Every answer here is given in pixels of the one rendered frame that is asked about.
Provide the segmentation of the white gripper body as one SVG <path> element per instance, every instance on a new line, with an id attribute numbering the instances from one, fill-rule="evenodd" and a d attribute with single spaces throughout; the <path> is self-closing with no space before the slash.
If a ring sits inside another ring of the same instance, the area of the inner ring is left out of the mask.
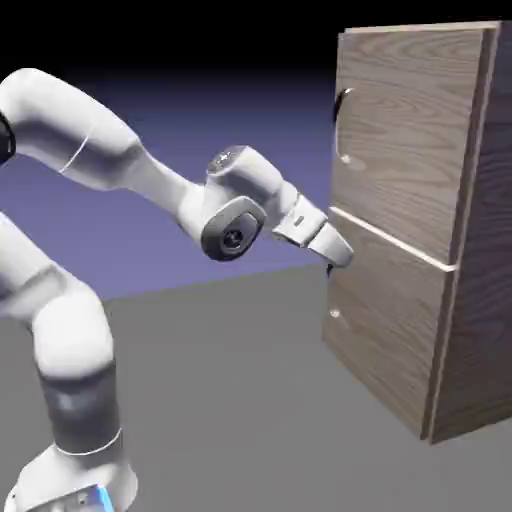
<path id="1" fill-rule="evenodd" d="M 347 267 L 353 249 L 338 230 L 326 222 L 307 244 L 307 249 L 323 258 L 332 267 Z"/>

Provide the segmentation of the small wooden cabinet door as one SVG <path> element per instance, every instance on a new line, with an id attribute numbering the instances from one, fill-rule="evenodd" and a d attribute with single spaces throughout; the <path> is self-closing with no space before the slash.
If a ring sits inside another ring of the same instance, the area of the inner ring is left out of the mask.
<path id="1" fill-rule="evenodd" d="M 345 367 L 418 438 L 452 271 L 432 265 L 336 214 L 354 256 L 328 276 L 323 338 Z"/>

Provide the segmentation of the large wooden cabinet door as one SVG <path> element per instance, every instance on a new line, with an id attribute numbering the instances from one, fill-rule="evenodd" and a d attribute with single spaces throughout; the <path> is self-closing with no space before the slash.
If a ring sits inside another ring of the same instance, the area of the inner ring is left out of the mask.
<path id="1" fill-rule="evenodd" d="M 341 35 L 341 95 L 333 205 L 433 259 L 454 263 L 457 203 L 488 25 L 349 29 Z"/>

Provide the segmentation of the wooden cabinet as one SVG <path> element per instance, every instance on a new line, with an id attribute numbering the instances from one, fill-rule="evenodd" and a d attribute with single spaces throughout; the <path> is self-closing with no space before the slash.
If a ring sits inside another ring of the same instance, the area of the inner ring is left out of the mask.
<path id="1" fill-rule="evenodd" d="M 512 21 L 492 26 L 457 203 L 453 265 L 349 215 L 336 213 L 412 255 L 453 273 L 445 295 L 430 413 L 433 444 L 512 418 Z"/>

